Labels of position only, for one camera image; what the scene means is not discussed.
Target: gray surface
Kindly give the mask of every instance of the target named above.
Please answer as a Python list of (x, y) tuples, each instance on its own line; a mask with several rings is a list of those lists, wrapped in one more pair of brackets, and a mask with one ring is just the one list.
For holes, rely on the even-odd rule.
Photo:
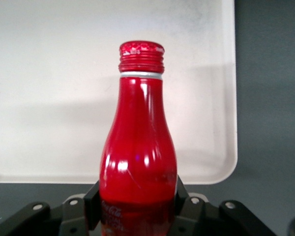
[[(295, 217), (295, 0), (236, 1), (236, 48), (238, 165), (221, 183), (187, 189), (214, 205), (238, 200), (285, 236)], [(55, 207), (89, 188), (0, 184), (0, 222), (30, 202)]]

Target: coca-cola bottle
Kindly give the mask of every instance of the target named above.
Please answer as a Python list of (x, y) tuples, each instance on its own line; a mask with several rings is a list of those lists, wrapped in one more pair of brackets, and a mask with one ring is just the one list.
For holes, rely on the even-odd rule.
[(163, 54), (154, 42), (120, 46), (118, 107), (100, 165), (103, 236), (163, 236), (174, 218), (177, 163), (163, 108)]

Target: bottle cap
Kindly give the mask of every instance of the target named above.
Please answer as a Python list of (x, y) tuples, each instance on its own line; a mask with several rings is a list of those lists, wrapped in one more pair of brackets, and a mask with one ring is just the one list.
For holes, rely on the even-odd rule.
[(163, 73), (164, 48), (149, 41), (129, 41), (120, 46), (119, 71), (147, 71)]

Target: black holder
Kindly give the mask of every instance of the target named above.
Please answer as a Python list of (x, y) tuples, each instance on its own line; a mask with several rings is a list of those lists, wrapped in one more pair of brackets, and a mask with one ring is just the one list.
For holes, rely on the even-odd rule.
[[(28, 204), (0, 224), (0, 236), (88, 236), (100, 221), (99, 182), (83, 197), (70, 197), (50, 209), (45, 202)], [(167, 236), (275, 236), (242, 203), (223, 201), (219, 207), (189, 196), (178, 178), (175, 219)], [(288, 236), (295, 236), (295, 220)]]

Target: screw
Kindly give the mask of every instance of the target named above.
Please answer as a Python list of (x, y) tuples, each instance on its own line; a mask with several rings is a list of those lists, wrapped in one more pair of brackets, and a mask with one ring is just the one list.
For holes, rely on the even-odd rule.
[(76, 205), (78, 203), (78, 200), (72, 200), (70, 201), (70, 205), (73, 206), (73, 205)]
[(234, 209), (236, 206), (234, 203), (231, 203), (231, 202), (226, 202), (225, 203), (225, 206), (228, 208), (228, 209)]
[(191, 198), (193, 204), (198, 204), (200, 202), (199, 198)]
[(39, 210), (39, 209), (42, 209), (43, 208), (43, 204), (37, 204), (35, 206), (33, 206), (33, 210)]

